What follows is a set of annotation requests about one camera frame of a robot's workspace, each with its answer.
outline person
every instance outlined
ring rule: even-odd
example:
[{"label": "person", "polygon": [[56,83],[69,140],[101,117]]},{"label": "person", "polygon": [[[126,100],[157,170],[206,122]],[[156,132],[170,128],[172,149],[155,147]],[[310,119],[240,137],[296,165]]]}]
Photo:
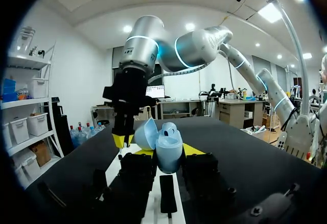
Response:
[{"label": "person", "polygon": [[[312,94],[316,95],[316,89],[312,89]],[[316,98],[312,98],[310,100],[310,103],[319,103],[318,100]]]}]

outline white strip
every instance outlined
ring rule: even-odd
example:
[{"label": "white strip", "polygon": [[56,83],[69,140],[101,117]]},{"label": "white strip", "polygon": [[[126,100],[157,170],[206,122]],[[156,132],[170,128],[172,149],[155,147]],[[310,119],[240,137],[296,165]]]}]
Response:
[{"label": "white strip", "polygon": [[245,62],[245,60],[243,60],[243,62],[240,65],[238,65],[237,67],[235,67],[235,69],[238,69],[240,66],[242,66],[244,62]]},{"label": "white strip", "polygon": [[174,47],[175,47],[175,53],[176,53],[176,56],[178,57],[179,61],[185,66],[185,67],[188,67],[190,68],[190,66],[188,66],[183,60],[182,58],[180,57],[178,51],[177,51],[177,40],[178,38],[175,40],[175,44],[174,44]]},{"label": "white strip", "polygon": [[[125,156],[127,153],[136,153],[141,150],[141,148],[132,143],[130,147],[122,149],[122,156]],[[119,170],[121,169],[121,162],[118,159],[118,154],[110,164],[110,166],[106,170],[106,180],[107,186],[111,184],[113,179],[118,175]],[[168,224],[169,219],[167,214],[163,214],[160,212],[160,202],[161,202],[161,189],[160,189],[160,176],[166,175],[162,173],[157,167],[156,176],[154,178],[154,182],[152,185],[152,191],[149,193],[148,203],[145,210],[144,218],[142,219],[141,224]],[[181,197],[179,194],[179,186],[176,173],[172,174],[173,182],[174,182],[174,194],[177,206],[177,212],[172,213],[172,223],[176,224],[185,224],[185,216],[183,211],[183,205],[181,201]]]},{"label": "white strip", "polygon": [[157,48],[158,48],[158,50],[159,50],[159,45],[158,45],[158,43],[157,43],[156,41],[154,41],[153,39],[147,37],[147,36],[142,36],[142,35],[132,36],[132,37],[128,38],[128,39],[126,40],[126,42],[127,42],[128,40],[130,40],[130,39],[135,39],[135,38],[141,38],[141,39],[148,39],[148,40],[151,40],[151,41],[154,42],[154,44],[157,46]]},{"label": "white strip", "polygon": [[265,83],[262,81],[262,79],[261,79],[258,75],[257,75],[256,77],[257,77],[257,78],[261,81],[261,83],[264,85],[265,89],[268,90],[268,89],[267,89],[267,86],[266,86]]},{"label": "white strip", "polygon": [[278,105],[281,104],[281,102],[284,101],[286,98],[287,98],[287,97],[285,96],[283,99],[281,99],[281,100],[277,103],[277,105],[275,106],[275,111],[276,111]]}]

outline water bottle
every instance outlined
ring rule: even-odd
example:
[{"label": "water bottle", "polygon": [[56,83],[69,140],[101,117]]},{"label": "water bottle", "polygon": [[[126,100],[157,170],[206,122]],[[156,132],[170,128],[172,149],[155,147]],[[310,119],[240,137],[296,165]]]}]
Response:
[{"label": "water bottle", "polygon": [[86,127],[83,127],[82,131],[88,135],[88,133],[90,133],[90,123],[86,123]]},{"label": "water bottle", "polygon": [[76,148],[78,146],[77,143],[77,131],[73,129],[73,126],[71,126],[71,130],[69,132],[71,134],[71,139],[72,139],[72,143],[74,148]]},{"label": "water bottle", "polygon": [[81,122],[78,122],[78,127],[81,127],[83,131],[85,130],[85,126],[83,126]]},{"label": "water bottle", "polygon": [[87,138],[89,139],[89,138],[91,138],[92,136],[95,136],[96,133],[97,133],[97,132],[95,131],[94,127],[91,126],[91,127],[90,127],[90,133],[88,133]]},{"label": "water bottle", "polygon": [[104,130],[104,128],[103,128],[102,125],[101,125],[101,122],[98,122],[98,129],[99,129],[99,131]]},{"label": "water bottle", "polygon": [[81,127],[78,127],[78,133],[77,133],[77,143],[78,145],[81,145],[86,141],[86,133],[82,131]]}]

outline white shelf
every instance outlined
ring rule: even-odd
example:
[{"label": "white shelf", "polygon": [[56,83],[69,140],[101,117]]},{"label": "white shelf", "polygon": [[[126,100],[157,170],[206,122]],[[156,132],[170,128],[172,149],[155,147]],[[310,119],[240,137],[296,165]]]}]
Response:
[{"label": "white shelf", "polygon": [[30,105],[30,104],[36,104],[36,103],[46,103],[48,101],[49,101],[49,98],[45,97],[45,98],[36,98],[36,99],[27,99],[27,100],[7,102],[7,103],[1,104],[1,109],[14,108],[14,107],[18,107],[18,106],[24,106],[24,105]]},{"label": "white shelf", "polygon": [[48,169],[50,169],[55,163],[57,163],[61,158],[55,156],[55,155],[52,155],[51,156],[51,160],[49,162],[47,162],[45,165],[41,166],[40,169],[41,169],[41,175],[43,175]]},{"label": "white shelf", "polygon": [[8,53],[8,67],[41,70],[50,63],[50,60],[40,57],[29,56],[21,53]]},{"label": "white shelf", "polygon": [[42,139],[45,139],[47,138],[48,136],[52,136],[54,133],[53,131],[48,131],[40,136],[33,136],[33,135],[30,135],[30,139],[27,140],[27,141],[24,141],[20,144],[16,144],[14,145],[12,148],[8,149],[8,154],[9,156],[12,156],[14,155],[15,153],[18,153],[19,151],[23,150],[24,148],[34,144],[35,142],[38,142]]}]

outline light blue toy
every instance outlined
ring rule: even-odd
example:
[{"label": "light blue toy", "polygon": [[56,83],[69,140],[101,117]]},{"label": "light blue toy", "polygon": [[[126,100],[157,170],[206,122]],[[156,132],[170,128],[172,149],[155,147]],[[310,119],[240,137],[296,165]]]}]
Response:
[{"label": "light blue toy", "polygon": [[179,169],[183,141],[174,123],[164,123],[158,132],[150,118],[135,131],[134,140],[144,150],[156,149],[158,167],[162,172],[171,174]]},{"label": "light blue toy", "polygon": [[134,133],[135,143],[143,150],[154,150],[158,139],[158,129],[153,118],[144,121]]}]

